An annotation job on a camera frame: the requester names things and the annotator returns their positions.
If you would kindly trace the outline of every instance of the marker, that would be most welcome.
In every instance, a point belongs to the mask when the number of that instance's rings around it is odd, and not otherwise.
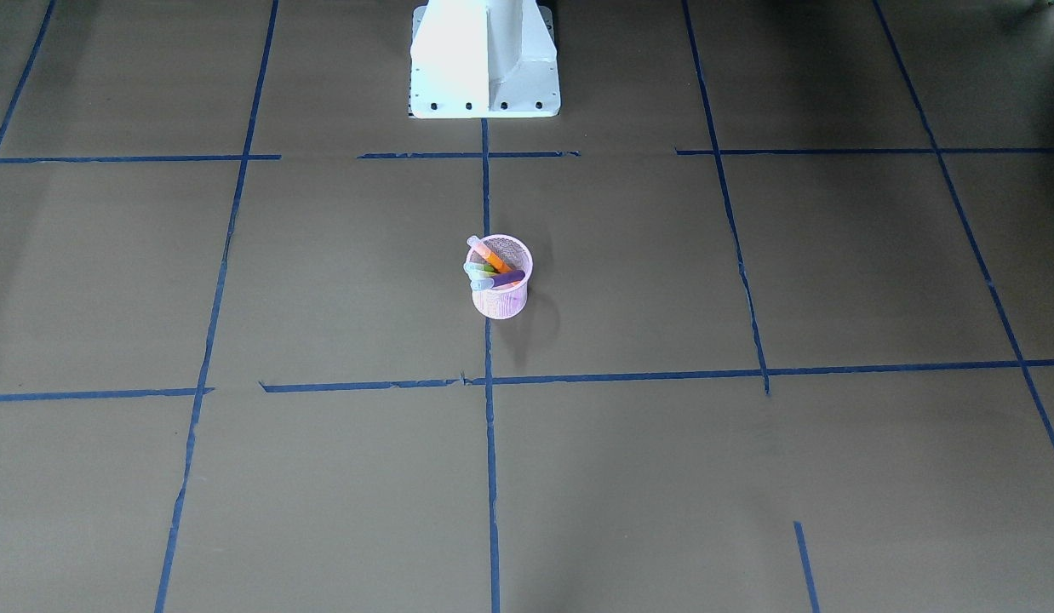
[[[489,261],[489,263],[493,265],[493,269],[496,269],[497,273],[511,272],[511,268],[508,266],[508,264],[505,264],[504,260],[501,260],[501,256],[495,255],[493,250],[489,249],[488,245],[485,244],[485,241],[481,240],[479,237],[469,237],[466,239],[466,243],[470,245],[470,249],[475,250],[477,255],[483,257],[485,261]]]
[[[471,280],[487,279],[489,277],[495,277],[496,273],[490,273],[489,271],[467,271],[466,276],[470,277]]]
[[[522,282],[527,274],[523,271],[511,271],[510,273],[503,273],[496,275],[495,277],[488,277],[485,279],[476,279],[470,282],[470,290],[473,291],[487,291],[492,290],[495,286],[502,286],[503,284]]]
[[[470,271],[485,271],[487,273],[496,273],[496,269],[489,266],[489,264],[483,264],[481,261],[466,261],[463,264],[463,269],[466,272]]]

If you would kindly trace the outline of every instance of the mesh pencil cup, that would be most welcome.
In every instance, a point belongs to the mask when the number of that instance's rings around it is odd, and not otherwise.
[[[514,317],[527,304],[527,281],[530,280],[530,271],[534,264],[530,257],[530,251],[527,245],[520,242],[520,239],[507,236],[507,234],[490,234],[481,240],[493,250],[505,264],[511,266],[512,271],[523,271],[524,280],[516,284],[493,288],[493,290],[472,291],[470,298],[473,300],[473,305],[477,312],[491,319]],[[485,263],[484,257],[477,255],[477,252],[472,249],[467,253],[466,260],[476,264]]]

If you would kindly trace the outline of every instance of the white metal pedestal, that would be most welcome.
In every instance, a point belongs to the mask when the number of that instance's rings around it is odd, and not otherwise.
[[[410,113],[418,119],[553,117],[553,16],[534,0],[429,0],[414,11]]]

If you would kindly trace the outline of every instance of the purple marker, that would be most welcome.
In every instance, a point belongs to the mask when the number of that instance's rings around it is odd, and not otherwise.
[[[470,282],[470,290],[473,291],[487,291],[492,290],[495,286],[502,286],[503,284],[522,282],[526,273],[523,271],[511,271],[510,273],[501,273],[500,275],[488,277],[485,279],[475,279]]]

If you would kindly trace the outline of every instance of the blue tape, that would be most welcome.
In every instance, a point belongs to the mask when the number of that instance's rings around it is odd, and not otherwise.
[[[132,162],[241,162],[250,160],[278,160],[280,154],[258,155],[139,155],[139,156],[96,156],[96,157],[0,157],[0,163],[132,163]]]
[[[451,152],[436,152],[436,153],[368,153],[364,155],[356,156],[356,159],[414,159],[414,158],[452,158],[452,159],[463,159],[463,158],[480,158],[481,153],[451,153]]]
[[[689,50],[694,54],[694,68],[698,73],[698,86],[702,91],[702,105],[705,107],[705,122],[709,127],[709,139],[713,140],[714,158],[717,162],[717,175],[720,179],[720,192],[724,198],[724,210],[728,213],[728,226],[733,233],[735,241],[735,259],[738,260],[738,276],[742,279],[742,291],[746,293],[746,304],[750,311],[750,331],[754,333],[754,347],[758,353],[758,365],[761,368],[762,383],[764,383],[765,395],[768,396],[768,370],[765,365],[765,353],[761,347],[761,333],[758,331],[758,317],[754,310],[754,295],[750,291],[750,282],[746,275],[746,264],[742,261],[742,248],[738,241],[738,226],[735,225],[735,213],[730,205],[730,194],[728,193],[728,177],[724,174],[724,160],[720,155],[720,143],[717,140],[717,127],[713,121],[713,105],[709,104],[709,91],[705,84],[705,71],[702,70],[702,54],[698,51],[698,38],[694,35],[694,18],[689,15],[689,1],[682,0],[682,12],[686,17],[686,34],[689,36]]]
[[[1034,367],[1054,367],[1054,360],[1028,360],[1026,361],[1026,365],[1029,365],[1032,369]]]
[[[581,157],[581,152],[496,152],[489,153],[489,158],[565,157],[566,155]]]
[[[799,547],[799,560],[803,563],[803,576],[807,581],[807,598],[811,600],[812,613],[820,613],[818,606],[818,590],[815,589],[815,574],[811,570],[811,556],[807,555],[807,539],[803,535],[803,523],[792,522],[796,531],[796,546]]]
[[[497,376],[493,384],[536,384],[536,383],[602,383],[616,380],[682,380],[682,379],[737,379],[738,377],[762,376],[760,369],[725,371],[676,371],[641,372],[613,374],[558,374],[536,376]]]
[[[520,158],[520,157],[565,157],[573,156],[581,157],[581,152],[496,152],[489,153],[480,152],[413,152],[413,153],[367,153],[364,155],[356,156],[356,159],[417,159],[417,158],[428,158],[428,159],[480,159],[485,155],[489,155],[489,158]]]
[[[945,154],[1054,154],[1054,147],[951,147]]]
[[[931,371],[963,371],[983,369],[1017,369],[1014,360],[995,360],[988,362],[932,362],[915,364],[865,364],[850,367],[807,367],[793,369],[768,369],[773,376],[808,375],[808,374],[857,374],[882,372],[931,372]]]
[[[501,551],[496,531],[496,437],[493,422],[492,319],[485,318],[485,441],[489,474],[489,598],[491,598],[489,608],[492,613],[501,613]]]
[[[1028,361],[1031,367],[1054,367],[1053,360]],[[896,372],[941,372],[963,370],[995,370],[1017,369],[1018,361],[993,360],[978,362],[919,362],[907,364],[859,364],[841,367],[799,367],[767,369],[769,376],[805,376],[826,374],[864,374],[864,373],[896,373]],[[493,376],[492,384],[545,384],[545,383],[606,383],[620,380],[686,380],[686,379],[744,379],[744,377],[761,377],[760,369],[733,369],[715,371],[664,371],[633,373],[597,373],[597,374],[551,374],[524,376]],[[487,377],[466,379],[422,379],[422,380],[365,380],[355,383],[306,383],[306,384],[266,384],[259,381],[267,393],[306,393],[306,392],[349,392],[355,389],[410,389],[410,388],[449,388],[452,384],[485,384]]]
[[[890,23],[886,22],[886,16],[883,14],[882,7],[879,5],[879,0],[871,0],[871,3],[873,3],[875,12],[879,17],[879,23],[881,23],[883,34],[886,36],[886,42],[890,43],[890,50],[892,50],[894,54],[894,60],[897,62],[897,67],[901,71],[901,78],[903,78],[905,86],[907,86],[910,91],[910,97],[913,100],[913,104],[916,105],[917,114],[920,116],[920,123],[923,125],[924,132],[928,133],[928,140],[932,144],[932,151],[936,152],[936,160],[938,160],[940,171],[942,171],[943,180],[946,182],[946,189],[951,193],[951,201],[954,202],[955,212],[959,214],[959,220],[962,221],[962,230],[967,234],[967,238],[970,241],[970,249],[974,252],[974,257],[977,260],[977,266],[981,271],[981,276],[985,277],[985,284],[990,289],[990,296],[993,298],[993,303],[995,309],[997,309],[997,314],[1000,315],[1000,322],[1003,324],[1004,333],[1008,335],[1008,341],[1010,342],[1011,349],[1015,354],[1016,363],[1022,371],[1022,379],[1026,380],[1026,387],[1028,387],[1030,390],[1030,396],[1034,399],[1034,408],[1037,409],[1038,416],[1046,429],[1046,434],[1049,436],[1049,442],[1050,446],[1052,446],[1054,454],[1054,431],[1052,422],[1049,421],[1049,414],[1041,401],[1041,397],[1038,395],[1037,389],[1034,387],[1034,377],[1030,376],[1030,365],[1022,357],[1020,345],[1018,344],[1017,338],[1015,338],[1015,332],[1011,327],[1011,321],[1008,318],[1003,303],[1000,300],[1000,294],[997,292],[997,286],[995,286],[993,275],[990,274],[990,268],[985,264],[985,257],[981,254],[981,249],[977,244],[977,239],[974,236],[974,230],[972,229],[970,220],[967,217],[967,210],[963,209],[962,201],[959,199],[959,192],[954,186],[954,180],[951,179],[951,171],[946,165],[946,160],[943,159],[943,154],[939,149],[939,143],[936,141],[936,133],[932,131],[932,124],[929,123],[928,115],[924,113],[923,105],[920,104],[920,97],[917,95],[916,86],[913,86],[913,80],[910,78],[909,71],[905,70],[905,61],[901,58],[901,53],[897,50],[897,43],[894,42],[894,35],[892,31],[890,31]]]
[[[32,402],[36,400],[95,400],[106,398],[147,398],[150,396],[193,396],[194,388],[173,389],[99,389],[91,392],[0,393],[0,402]]]
[[[489,120],[481,120],[481,226],[489,236]]]
[[[452,384],[480,384],[484,380],[468,379],[422,379],[422,380],[363,380],[356,383],[306,383],[306,384],[266,384],[259,381],[266,393],[306,393],[306,392],[352,392],[357,389],[412,389],[412,388],[449,388]]]
[[[28,81],[28,75],[32,74],[32,68],[36,65],[36,58],[39,57],[39,47],[42,46],[43,38],[46,36],[46,31],[50,27],[51,18],[54,16],[54,4],[56,0],[51,0],[50,4],[46,5],[46,13],[43,16],[43,22],[39,26],[39,35],[36,36],[36,43],[32,46],[32,55],[28,55],[28,61],[24,63],[24,72],[20,74],[20,81],[16,83],[16,90],[13,92],[13,100],[8,101],[8,108],[5,110],[5,117],[1,120],[0,127],[0,151],[1,143],[5,142],[5,134],[8,132],[8,124],[13,121],[13,114],[16,113],[16,105],[20,102],[20,97],[24,94],[24,84]]]
[[[956,147],[940,149],[943,154],[1054,154],[1054,147]],[[675,150],[680,156],[716,155],[713,150]],[[811,149],[811,150],[722,150],[723,156],[747,155],[935,155],[936,150],[921,147],[887,149]]]
[[[216,337],[216,324],[220,315],[220,302],[223,301],[223,283],[228,278],[228,252],[232,246],[232,236],[235,234],[236,217],[239,214],[239,201],[242,199],[243,181],[247,178],[248,156],[251,153],[251,143],[255,139],[255,122],[258,120],[259,101],[262,98],[262,84],[266,82],[267,65],[270,61],[270,46],[273,42],[274,24],[277,22],[277,3],[273,0],[270,11],[270,24],[267,27],[266,43],[262,46],[262,63],[259,65],[258,81],[255,83],[255,96],[251,101],[250,121],[247,123],[247,138],[243,142],[243,158],[239,161],[239,176],[236,178],[236,191],[232,198],[232,214],[228,218],[228,234],[223,240],[223,253],[220,256],[220,268],[216,275],[216,291],[213,295],[213,309],[209,318],[209,331],[206,334],[206,354],[202,358],[201,370],[197,373],[197,389],[193,396],[193,409],[190,411],[190,428],[188,431],[188,446],[186,447],[186,458],[183,461],[183,486],[180,487],[178,495],[175,497],[175,506],[172,509],[172,523],[168,531],[168,548],[164,551],[164,563],[160,571],[160,587],[157,589],[157,601],[154,610],[156,613],[164,613],[164,602],[168,598],[168,586],[171,581],[172,563],[175,559],[175,543],[178,539],[179,525],[183,520],[183,505],[186,501],[186,491],[190,481],[190,463],[193,461],[193,449],[195,449],[195,431],[197,421],[201,418],[202,399],[206,396],[206,381],[209,379],[209,364],[213,356],[213,340]]]

